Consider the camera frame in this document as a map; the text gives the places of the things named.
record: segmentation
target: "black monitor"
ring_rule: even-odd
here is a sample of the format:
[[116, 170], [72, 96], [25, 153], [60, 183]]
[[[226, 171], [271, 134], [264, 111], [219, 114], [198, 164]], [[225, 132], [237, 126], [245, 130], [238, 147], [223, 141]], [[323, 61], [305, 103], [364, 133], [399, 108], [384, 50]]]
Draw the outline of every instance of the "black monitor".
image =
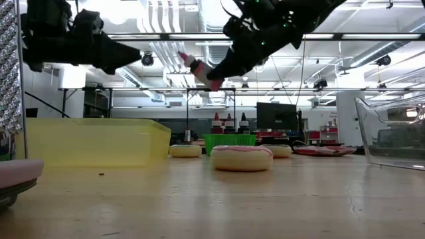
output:
[[39, 114], [38, 108], [27, 108], [27, 109], [25, 109], [25, 116], [27, 118], [37, 118], [38, 114]]
[[297, 106], [258, 102], [257, 128], [298, 130]]

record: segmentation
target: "pink object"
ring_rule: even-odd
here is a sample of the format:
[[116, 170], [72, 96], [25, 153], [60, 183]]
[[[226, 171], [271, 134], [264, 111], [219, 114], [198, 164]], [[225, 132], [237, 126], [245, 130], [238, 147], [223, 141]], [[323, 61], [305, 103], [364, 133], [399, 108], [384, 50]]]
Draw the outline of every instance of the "pink object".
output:
[[[192, 55], [187, 55], [183, 52], [178, 52], [180, 57], [184, 60], [185, 66], [190, 67], [191, 64], [197, 59]], [[200, 61], [199, 65], [195, 69], [191, 69], [192, 74], [202, 83], [205, 84], [212, 91], [217, 91], [221, 84], [224, 82], [224, 79], [209, 80], [207, 74], [212, 70], [211, 66], [207, 63]]]
[[233, 151], [241, 151], [241, 152], [250, 152], [250, 151], [266, 151], [271, 156], [273, 156], [273, 153], [270, 149], [266, 149], [265, 147], [258, 147], [258, 146], [216, 146], [213, 147], [212, 150], [233, 150]]
[[44, 162], [38, 159], [0, 162], [0, 189], [25, 183], [41, 176]]
[[348, 154], [352, 154], [356, 151], [356, 148], [353, 147], [343, 147], [343, 146], [300, 146], [294, 147], [294, 151], [301, 155], [311, 155], [311, 156], [330, 156], [330, 157], [340, 157]]

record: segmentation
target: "table surface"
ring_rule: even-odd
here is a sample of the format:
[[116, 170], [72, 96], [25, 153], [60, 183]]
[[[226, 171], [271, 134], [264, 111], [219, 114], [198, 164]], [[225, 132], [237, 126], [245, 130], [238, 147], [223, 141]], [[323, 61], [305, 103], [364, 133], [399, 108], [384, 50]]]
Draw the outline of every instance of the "table surface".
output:
[[0, 215], [0, 238], [424, 238], [425, 173], [364, 157], [276, 159], [259, 173], [174, 159], [46, 169]]

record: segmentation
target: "cable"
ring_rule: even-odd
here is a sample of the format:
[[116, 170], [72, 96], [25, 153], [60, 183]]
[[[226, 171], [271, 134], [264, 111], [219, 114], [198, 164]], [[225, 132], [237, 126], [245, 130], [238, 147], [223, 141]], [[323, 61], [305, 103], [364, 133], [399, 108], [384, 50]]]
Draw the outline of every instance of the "cable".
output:
[[306, 46], [306, 41], [305, 41], [305, 35], [304, 35], [304, 48], [303, 48], [303, 65], [301, 67], [301, 82], [299, 83], [299, 90], [298, 90], [298, 96], [297, 96], [297, 103], [295, 105], [298, 105], [298, 100], [299, 100], [299, 93], [301, 93], [301, 87], [303, 86], [303, 76], [304, 76], [304, 63], [305, 63], [305, 46]]
[[270, 58], [272, 59], [274, 68], [276, 69], [276, 72], [278, 73], [280, 83], [282, 84], [282, 88], [285, 90], [285, 94], [288, 97], [288, 99], [290, 100], [290, 103], [292, 104], [291, 98], [290, 98], [288, 92], [286, 91], [286, 88], [284, 86], [284, 82], [282, 81], [282, 77], [280, 77], [279, 70], [278, 70], [278, 67], [276, 66], [276, 63], [274, 62], [273, 56], [271, 56]]
[[63, 112], [62, 110], [60, 110], [60, 109], [58, 109], [58, 108], [56, 108], [56, 107], [52, 106], [51, 104], [49, 104], [49, 103], [45, 102], [44, 100], [42, 100], [42, 99], [40, 99], [40, 98], [36, 97], [35, 95], [33, 95], [33, 94], [31, 94], [31, 93], [28, 93], [28, 92], [25, 92], [25, 94], [27, 94], [27, 95], [29, 95], [30, 97], [32, 97], [32, 98], [34, 98], [34, 99], [38, 100], [39, 102], [41, 102], [41, 103], [45, 104], [46, 106], [48, 106], [48, 107], [52, 108], [52, 109], [53, 109], [53, 110], [55, 110], [56, 112], [61, 113], [61, 114], [62, 114], [62, 115], [64, 115], [65, 117], [70, 118], [70, 116], [69, 116], [69, 115], [67, 115], [65, 112]]

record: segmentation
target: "round cushion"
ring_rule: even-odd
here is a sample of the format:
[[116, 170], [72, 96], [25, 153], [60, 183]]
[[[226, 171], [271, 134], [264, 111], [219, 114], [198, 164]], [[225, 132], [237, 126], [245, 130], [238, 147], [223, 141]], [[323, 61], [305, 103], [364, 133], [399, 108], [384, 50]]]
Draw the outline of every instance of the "round cushion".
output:
[[289, 145], [261, 145], [273, 152], [275, 159], [284, 159], [292, 155], [292, 149]]
[[272, 166], [273, 153], [265, 147], [216, 146], [211, 161], [215, 169], [223, 171], [263, 171]]
[[199, 157], [202, 148], [199, 145], [172, 145], [169, 154], [173, 157]]

